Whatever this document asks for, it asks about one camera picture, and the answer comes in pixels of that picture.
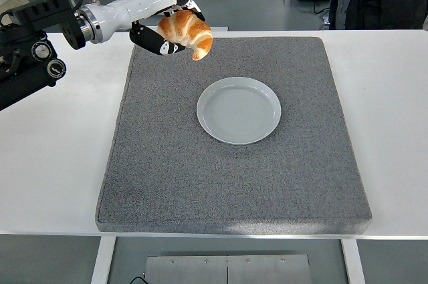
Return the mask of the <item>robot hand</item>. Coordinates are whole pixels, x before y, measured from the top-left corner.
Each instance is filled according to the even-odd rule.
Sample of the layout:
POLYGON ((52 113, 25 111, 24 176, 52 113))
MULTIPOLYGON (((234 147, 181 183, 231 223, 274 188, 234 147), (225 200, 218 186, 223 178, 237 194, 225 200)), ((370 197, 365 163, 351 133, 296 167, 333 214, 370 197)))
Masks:
POLYGON ((104 43, 114 32, 129 30, 133 43, 157 55, 193 50, 199 61, 210 52, 213 32, 193 0, 115 0, 87 4, 78 15, 88 27, 88 41, 104 43))

